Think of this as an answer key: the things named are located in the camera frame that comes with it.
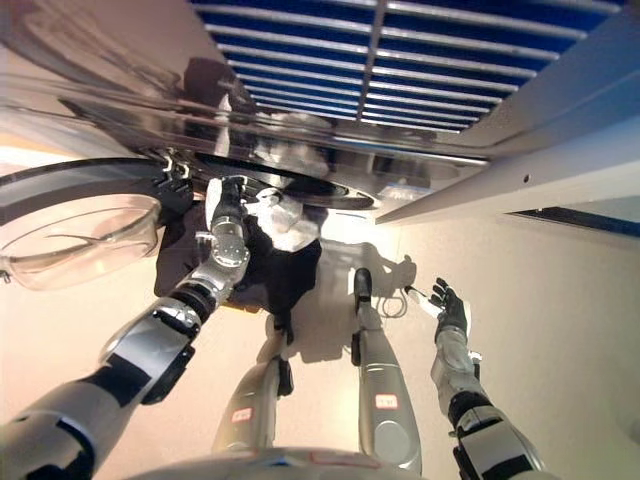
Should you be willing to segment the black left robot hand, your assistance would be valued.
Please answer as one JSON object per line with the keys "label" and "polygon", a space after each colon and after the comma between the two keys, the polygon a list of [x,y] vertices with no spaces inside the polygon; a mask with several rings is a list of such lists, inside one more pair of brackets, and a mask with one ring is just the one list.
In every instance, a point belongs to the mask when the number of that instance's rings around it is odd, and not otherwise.
{"label": "black left robot hand", "polygon": [[229,217],[240,222],[246,215],[242,205],[242,196],[246,186],[243,176],[212,178],[207,185],[205,195],[206,226],[211,230],[215,222]]}

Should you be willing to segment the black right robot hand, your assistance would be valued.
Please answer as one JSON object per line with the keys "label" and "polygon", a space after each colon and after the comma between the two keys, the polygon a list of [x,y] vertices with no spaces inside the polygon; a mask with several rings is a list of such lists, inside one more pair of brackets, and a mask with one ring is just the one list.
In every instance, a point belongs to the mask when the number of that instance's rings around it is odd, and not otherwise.
{"label": "black right robot hand", "polygon": [[424,312],[437,321],[436,335],[446,329],[455,329],[469,336],[471,320],[469,305],[465,303],[441,277],[437,277],[432,292],[426,293],[414,286],[406,286],[404,292]]}

